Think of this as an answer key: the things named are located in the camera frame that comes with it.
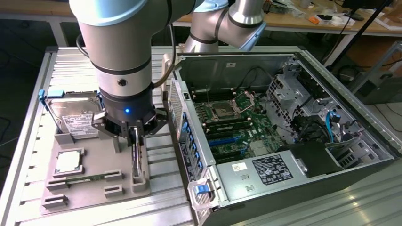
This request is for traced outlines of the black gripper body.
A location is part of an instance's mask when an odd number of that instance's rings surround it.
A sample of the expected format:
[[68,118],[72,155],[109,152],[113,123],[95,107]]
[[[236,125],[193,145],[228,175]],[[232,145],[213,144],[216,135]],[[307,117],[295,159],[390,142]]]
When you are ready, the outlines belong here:
[[153,118],[156,112],[152,104],[152,89],[147,88],[132,96],[113,96],[100,90],[105,112],[111,121],[125,122],[135,126],[137,120],[144,124]]

